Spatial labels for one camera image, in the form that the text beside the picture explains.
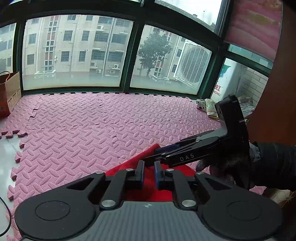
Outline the gloved right hand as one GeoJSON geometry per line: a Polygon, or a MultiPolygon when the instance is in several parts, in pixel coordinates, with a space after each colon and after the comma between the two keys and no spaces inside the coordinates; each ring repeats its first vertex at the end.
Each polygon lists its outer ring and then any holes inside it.
{"type": "Polygon", "coordinates": [[[211,175],[249,190],[255,186],[250,173],[252,165],[258,164],[260,159],[259,148],[250,143],[246,150],[237,153],[228,152],[218,159],[207,157],[200,160],[197,163],[196,172],[201,172],[208,167],[211,175]]]}

